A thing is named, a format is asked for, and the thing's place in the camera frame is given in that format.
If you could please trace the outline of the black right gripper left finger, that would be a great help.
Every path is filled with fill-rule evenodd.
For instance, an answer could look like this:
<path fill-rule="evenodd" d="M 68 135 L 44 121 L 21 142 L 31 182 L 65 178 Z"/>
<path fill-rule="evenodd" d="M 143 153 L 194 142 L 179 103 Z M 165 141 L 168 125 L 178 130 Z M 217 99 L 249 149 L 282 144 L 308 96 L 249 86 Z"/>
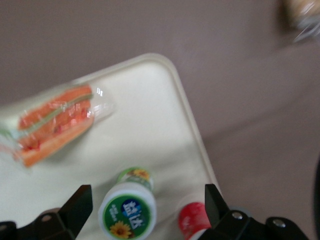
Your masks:
<path fill-rule="evenodd" d="M 93 211 L 91 185 L 81 185 L 59 208 L 39 215 L 17 230 L 19 240 L 74 240 Z"/>

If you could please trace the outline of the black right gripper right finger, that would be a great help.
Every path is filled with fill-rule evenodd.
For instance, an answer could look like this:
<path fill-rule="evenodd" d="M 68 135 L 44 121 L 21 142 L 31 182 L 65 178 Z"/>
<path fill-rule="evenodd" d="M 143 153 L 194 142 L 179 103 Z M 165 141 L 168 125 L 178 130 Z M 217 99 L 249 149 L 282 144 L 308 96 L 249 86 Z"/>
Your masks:
<path fill-rule="evenodd" d="M 240 210 L 231 210 L 214 184 L 205 185 L 205 212 L 210 228 L 201 240 L 264 240 L 263 224 Z"/>

